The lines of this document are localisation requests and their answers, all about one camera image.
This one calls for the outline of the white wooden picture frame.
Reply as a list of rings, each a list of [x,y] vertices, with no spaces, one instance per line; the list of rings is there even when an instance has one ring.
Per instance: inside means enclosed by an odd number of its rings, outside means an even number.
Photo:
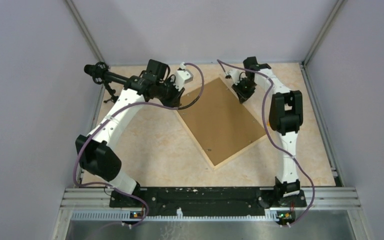
[[[200,99],[178,119],[208,165],[216,170],[267,137],[262,124],[221,78],[204,85]]]

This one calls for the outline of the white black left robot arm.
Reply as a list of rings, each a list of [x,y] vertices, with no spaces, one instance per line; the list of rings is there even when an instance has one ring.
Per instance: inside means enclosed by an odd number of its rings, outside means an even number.
[[[96,84],[105,86],[114,105],[93,130],[77,137],[77,162],[85,172],[122,191],[121,200],[129,207],[140,202],[140,184],[122,169],[115,146],[134,116],[143,106],[150,105],[150,100],[159,100],[160,106],[169,110],[179,108],[185,83],[193,79],[193,74],[184,62],[176,71],[166,74],[169,70],[167,64],[153,59],[140,75],[130,77],[111,72],[104,62],[84,66],[84,72]]]

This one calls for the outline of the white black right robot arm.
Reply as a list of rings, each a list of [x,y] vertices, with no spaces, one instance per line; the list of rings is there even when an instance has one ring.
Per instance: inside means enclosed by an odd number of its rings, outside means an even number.
[[[232,79],[232,89],[239,102],[246,102],[257,86],[264,89],[263,101],[270,100],[269,110],[262,110],[264,128],[271,129],[276,139],[270,139],[279,151],[280,166],[275,176],[273,200],[287,206],[301,190],[297,170],[297,140],[303,124],[303,94],[291,90],[267,63],[258,63],[255,56],[243,61],[243,68],[229,70],[225,76]]]

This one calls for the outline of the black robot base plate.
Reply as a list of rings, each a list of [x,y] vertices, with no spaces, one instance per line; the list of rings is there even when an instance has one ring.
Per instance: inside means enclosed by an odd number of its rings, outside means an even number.
[[[305,208],[301,191],[276,198],[272,187],[147,187],[134,193],[138,199],[113,191],[111,208],[149,208],[150,217],[173,216],[181,210],[186,217],[263,216],[269,208]]]

